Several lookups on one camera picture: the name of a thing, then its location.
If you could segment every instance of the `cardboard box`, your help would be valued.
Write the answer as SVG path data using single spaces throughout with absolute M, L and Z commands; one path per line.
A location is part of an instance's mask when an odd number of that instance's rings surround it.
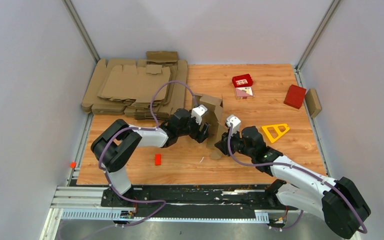
M 222 139 L 222 134 L 228 130 L 222 119 L 223 97 L 217 98 L 206 94 L 196 93 L 195 98 L 199 105 L 204 105 L 208 109 L 208 112 L 202 117 L 202 123 L 209 124 L 209 137 L 206 140 L 206 147 L 214 150 L 210 154 L 210 158 L 220 159 L 223 156 L 223 153 L 214 147 L 214 144 L 220 141 Z
M 305 94 L 305 104 L 307 105 L 308 113 L 312 118 L 316 117 L 320 111 L 322 111 L 319 97 L 317 96 L 316 90 L 314 88 L 310 88 L 307 94 Z

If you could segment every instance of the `yellow triangle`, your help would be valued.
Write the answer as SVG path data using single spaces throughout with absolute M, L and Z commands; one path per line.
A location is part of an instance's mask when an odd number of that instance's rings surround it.
M 284 131 L 281 131 L 279 129 L 279 127 L 284 127 L 285 130 Z M 269 132 L 269 129 L 268 128 L 274 128 L 274 130 L 276 131 L 277 133 L 277 137 L 274 138 L 270 132 Z M 267 136 L 268 140 L 270 140 L 270 143 L 274 143 L 276 142 L 278 139 L 280 139 L 283 135 L 285 135 L 285 133 L 287 133 L 289 131 L 289 129 L 291 129 L 286 123 L 281 123 L 281 124 L 273 124 L 273 125 L 266 125 L 266 126 L 262 126 L 261 129 L 263 130 L 263 132 L 265 133 L 265 135 Z

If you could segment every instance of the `brown cardboard piece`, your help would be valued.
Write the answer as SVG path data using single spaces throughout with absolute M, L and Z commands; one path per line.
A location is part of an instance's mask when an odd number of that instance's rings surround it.
M 94 114 L 125 113 L 128 117 L 152 119 L 149 109 L 150 99 L 156 90 L 150 96 L 143 99 L 114 98 L 108 100 L 98 97 L 109 80 L 112 82 L 115 76 L 123 74 L 122 72 L 125 69 L 133 70 L 135 65 L 136 71 L 138 71 L 138 68 L 143 68 L 145 74 L 148 75 L 153 75 L 153 73 L 156 75 L 160 74 L 158 69 L 161 69 L 161 74 L 163 74 L 163 69 L 169 68 L 169 81 L 187 82 L 188 62 L 186 60 L 178 60 L 177 52 L 150 51 L 146 55 L 149 59 L 138 59 L 137 64 L 134 59 L 114 58 L 110 59 L 108 64 L 105 59 L 101 59 L 96 65 L 89 87 L 83 98 L 82 109 L 88 113 L 92 111 Z M 161 120 L 168 119 L 170 114 L 173 114 L 179 108 L 183 108 L 185 106 L 185 91 L 186 88 L 180 84 L 168 84 L 165 87 L 165 94 L 163 89 L 153 104 L 153 111 L 157 118 Z
M 148 62 L 153 63 L 175 63 L 179 60 L 177 51 L 147 51 Z
M 137 103 L 150 103 L 155 92 L 161 85 L 170 79 L 170 68 L 158 68 L 150 70 L 148 67 L 137 67 L 135 65 L 114 66 L 108 79 L 98 97 L 111 101 L 134 99 Z M 163 87 L 157 94 L 155 100 L 163 100 L 166 97 L 167 87 Z
M 161 74 L 163 72 L 163 66 L 157 64 L 146 65 L 147 74 Z
M 92 78 L 90 79 L 89 86 L 84 94 L 83 101 L 81 103 L 81 108 L 83 111 L 90 113 L 94 110 L 97 110 L 98 113 L 102 110 L 109 110 L 114 114 L 123 114 L 126 106 L 120 102 L 112 102 L 102 98 L 99 98 L 98 91 L 100 90 L 102 84 L 104 83 L 105 77 L 108 72 L 111 71 L 113 66 L 116 65 L 135 65 L 136 61 L 134 59 L 122 59 L 114 58 L 111 59 L 108 64 L 105 58 L 98 61 L 96 64 L 95 70 L 93 71 Z
M 177 67 L 175 75 L 176 81 L 186 84 L 188 81 L 188 62 L 186 60 L 178 60 L 176 66 L 173 67 Z M 174 114 L 177 109 L 185 107 L 186 87 L 179 83 L 172 83 L 169 84 L 169 86 L 173 87 L 170 102 L 163 106 L 160 105 L 159 108 L 155 107 L 153 110 L 154 113 L 161 113 L 160 115 L 156 115 L 159 120 L 169 119 L 170 115 Z M 135 111 L 133 116 L 135 119 L 152 119 L 151 111 L 149 109 L 142 112 Z
M 208 112 L 202 117 L 202 122 L 209 124 L 206 147 L 214 149 L 210 154 L 211 159 L 220 159 L 223 154 L 220 150 L 214 147 L 214 144 L 222 139 L 222 134 L 227 131 L 222 116 L 223 116 L 223 97 L 217 98 L 206 94 L 195 94 L 196 101 L 199 105 L 204 105 Z
M 319 97 L 317 96 L 316 90 L 314 88 L 310 88 L 305 94 L 305 104 L 307 105 L 308 113 L 312 118 L 316 117 L 320 111 L 322 111 Z

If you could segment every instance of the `flattened cardboard box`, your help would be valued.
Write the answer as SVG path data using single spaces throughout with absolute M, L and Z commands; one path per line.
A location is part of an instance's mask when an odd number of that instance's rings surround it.
M 147 59 L 139 59 L 138 66 L 143 66 L 146 64 Z M 188 62 L 186 60 L 178 60 L 174 65 L 170 66 L 171 76 L 170 81 L 179 81 L 182 83 L 187 83 L 188 81 Z M 171 98 L 167 104 L 162 104 L 162 106 L 157 106 L 153 109 L 155 115 L 159 120 L 166 120 L 170 118 L 170 115 L 174 114 L 177 109 L 185 107 L 185 93 L 186 87 L 178 84 L 172 83 L 168 85 L 169 88 L 167 91 L 172 91 Z M 151 111 L 149 109 L 145 111 L 134 111 L 126 114 L 126 116 L 133 116 L 135 119 L 145 120 L 152 119 Z
M 135 65 L 114 66 L 98 97 L 111 101 L 134 99 L 135 103 L 150 103 L 155 92 L 170 79 L 170 68 L 160 67 L 150 69 Z M 163 87 L 155 100 L 166 97 L 167 87 Z
M 177 80 L 183 83 L 188 78 L 188 62 L 186 60 L 178 60 L 177 52 L 169 51 L 150 51 L 146 53 L 149 59 L 138 59 L 137 67 L 146 68 L 146 71 L 158 73 L 158 69 L 169 67 L 170 81 Z M 125 99 L 120 101 L 110 101 L 97 97 L 97 94 L 103 89 L 104 83 L 108 80 L 112 68 L 117 65 L 136 65 L 134 59 L 115 58 L 110 59 L 106 64 L 105 59 L 101 59 L 96 65 L 93 76 L 90 80 L 89 87 L 83 98 L 82 108 L 85 112 L 92 111 L 94 114 L 124 114 L 130 115 L 137 119 L 152 119 L 149 110 L 149 102 L 138 102 L 135 99 Z M 154 112 L 158 118 L 168 119 L 178 108 L 185 106 L 186 88 L 180 84 L 169 84 L 166 88 L 165 98 L 156 100 L 154 103 Z
M 123 103 L 108 101 L 98 97 L 98 91 L 103 85 L 106 76 L 112 70 L 112 68 L 117 65 L 134 66 L 136 65 L 136 61 L 134 59 L 114 58 L 110 59 L 107 64 L 107 60 L 105 58 L 99 60 L 96 64 L 92 78 L 89 82 L 89 86 L 87 87 L 86 93 L 84 94 L 83 101 L 81 103 L 81 108 L 83 111 L 87 113 L 90 113 L 91 111 L 95 113 L 96 111 L 96 113 L 112 112 L 123 114 L 123 111 L 126 108 Z

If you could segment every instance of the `cardboard scrap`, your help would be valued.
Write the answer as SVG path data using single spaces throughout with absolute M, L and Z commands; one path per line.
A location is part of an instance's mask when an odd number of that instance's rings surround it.
M 317 96 L 317 92 L 314 88 L 310 88 L 307 94 L 305 94 L 305 104 L 307 105 L 308 113 L 311 118 L 315 118 L 322 111 L 319 97 Z

